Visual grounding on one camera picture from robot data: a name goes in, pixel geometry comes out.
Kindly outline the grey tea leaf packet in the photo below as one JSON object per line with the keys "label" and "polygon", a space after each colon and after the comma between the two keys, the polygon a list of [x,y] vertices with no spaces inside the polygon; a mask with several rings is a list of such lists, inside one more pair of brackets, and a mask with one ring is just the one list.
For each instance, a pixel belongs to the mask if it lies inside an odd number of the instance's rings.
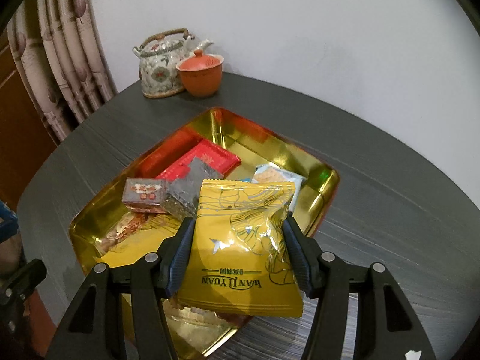
{"label": "grey tea leaf packet", "polygon": [[222,180],[223,178],[210,166],[194,159],[190,163],[190,172],[187,175],[168,184],[163,208],[179,221],[186,217],[195,218],[204,180]]}

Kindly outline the red snack packet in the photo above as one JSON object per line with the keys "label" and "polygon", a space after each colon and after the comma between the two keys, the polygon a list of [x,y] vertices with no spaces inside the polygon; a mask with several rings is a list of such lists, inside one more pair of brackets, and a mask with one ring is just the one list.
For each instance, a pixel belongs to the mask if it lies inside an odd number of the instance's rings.
{"label": "red snack packet", "polygon": [[202,139],[202,141],[199,141],[199,143],[186,154],[182,155],[158,174],[156,179],[172,182],[186,176],[190,172],[190,163],[194,159],[200,160],[203,164],[208,165],[222,176],[227,176],[233,169],[241,164],[239,156],[207,139]]}

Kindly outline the yellow Wan Li Yuan packet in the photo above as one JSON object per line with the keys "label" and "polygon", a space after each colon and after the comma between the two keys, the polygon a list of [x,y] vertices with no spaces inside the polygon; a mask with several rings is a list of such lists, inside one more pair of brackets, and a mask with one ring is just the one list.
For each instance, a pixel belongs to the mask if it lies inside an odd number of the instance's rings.
{"label": "yellow Wan Li Yuan packet", "polygon": [[299,318],[303,297],[281,225],[295,184],[205,180],[180,304],[221,314]]}

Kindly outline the beige patterned curtain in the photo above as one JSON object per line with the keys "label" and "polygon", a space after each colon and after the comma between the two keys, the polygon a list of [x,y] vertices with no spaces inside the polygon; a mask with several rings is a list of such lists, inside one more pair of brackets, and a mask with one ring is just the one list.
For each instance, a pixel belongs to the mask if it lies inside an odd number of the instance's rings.
{"label": "beige patterned curtain", "polygon": [[54,141],[63,141],[115,96],[90,0],[20,0],[7,21],[7,38]]}

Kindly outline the clear orange snack bag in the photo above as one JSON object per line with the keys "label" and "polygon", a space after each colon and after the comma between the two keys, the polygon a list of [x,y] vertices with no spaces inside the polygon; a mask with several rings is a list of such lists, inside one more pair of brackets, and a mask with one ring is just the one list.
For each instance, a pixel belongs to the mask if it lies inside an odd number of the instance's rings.
{"label": "clear orange snack bag", "polygon": [[103,238],[95,240],[95,246],[101,255],[106,254],[111,248],[133,235],[146,223],[150,215],[145,213],[128,212],[114,224]]}

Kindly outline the red gold toffee tin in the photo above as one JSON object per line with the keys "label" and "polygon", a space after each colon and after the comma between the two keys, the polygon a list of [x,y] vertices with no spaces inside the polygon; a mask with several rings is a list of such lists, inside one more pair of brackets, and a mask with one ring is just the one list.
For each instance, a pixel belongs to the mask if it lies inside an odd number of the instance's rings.
{"label": "red gold toffee tin", "polygon": [[69,235],[84,273],[103,256],[109,266],[134,263],[156,250],[160,235],[179,227],[158,210],[132,212],[122,201],[128,178],[173,182],[185,177],[193,159],[227,180],[293,180],[301,176],[293,216],[307,236],[313,236],[332,202],[339,175],[331,166],[259,124],[231,111],[212,108],[195,117],[137,158],[104,187],[72,220]]}

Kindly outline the orange lidded tea cup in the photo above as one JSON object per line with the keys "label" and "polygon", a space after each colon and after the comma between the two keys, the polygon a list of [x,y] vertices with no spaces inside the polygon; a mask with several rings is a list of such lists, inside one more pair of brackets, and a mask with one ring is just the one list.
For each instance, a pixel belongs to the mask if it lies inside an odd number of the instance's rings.
{"label": "orange lidded tea cup", "polygon": [[224,58],[195,49],[191,57],[176,65],[185,90],[194,97],[212,96],[221,85]]}

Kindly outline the blue soda crackers pack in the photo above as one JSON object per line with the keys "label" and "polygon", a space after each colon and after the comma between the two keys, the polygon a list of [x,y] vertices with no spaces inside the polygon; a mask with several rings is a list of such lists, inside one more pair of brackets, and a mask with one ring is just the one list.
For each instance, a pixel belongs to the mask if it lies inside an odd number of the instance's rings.
{"label": "blue soda crackers pack", "polygon": [[294,172],[281,169],[271,163],[262,164],[256,167],[253,177],[243,179],[243,181],[258,183],[278,183],[290,182],[295,185],[295,193],[289,204],[289,212],[294,213],[298,201],[299,193],[306,178]]}

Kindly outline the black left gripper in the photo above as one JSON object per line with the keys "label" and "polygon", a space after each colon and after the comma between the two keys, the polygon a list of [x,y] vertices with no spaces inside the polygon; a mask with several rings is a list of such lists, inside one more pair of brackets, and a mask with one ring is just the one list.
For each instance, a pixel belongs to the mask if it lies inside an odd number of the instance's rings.
{"label": "black left gripper", "polygon": [[1,359],[43,359],[32,347],[26,300],[47,277],[40,259],[33,259],[1,286]]}

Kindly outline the large yellow snack bag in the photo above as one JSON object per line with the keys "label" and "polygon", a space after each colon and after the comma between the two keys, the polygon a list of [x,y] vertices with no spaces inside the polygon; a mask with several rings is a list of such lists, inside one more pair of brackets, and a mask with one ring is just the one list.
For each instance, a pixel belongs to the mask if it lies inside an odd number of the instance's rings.
{"label": "large yellow snack bag", "polygon": [[155,252],[160,244],[174,236],[181,223],[170,214],[149,214],[149,219],[137,232],[95,259],[109,267],[122,267],[135,263],[145,254]]}

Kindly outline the porcelain floral teapot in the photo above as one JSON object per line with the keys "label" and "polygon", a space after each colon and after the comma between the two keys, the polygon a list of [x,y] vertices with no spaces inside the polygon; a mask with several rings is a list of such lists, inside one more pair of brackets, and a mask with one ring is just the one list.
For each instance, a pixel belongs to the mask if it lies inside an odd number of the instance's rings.
{"label": "porcelain floral teapot", "polygon": [[206,50],[214,42],[205,39],[196,43],[195,35],[187,28],[175,28],[157,33],[133,48],[139,58],[139,77],[145,98],[166,98],[182,92],[185,87],[177,74],[176,65]]}

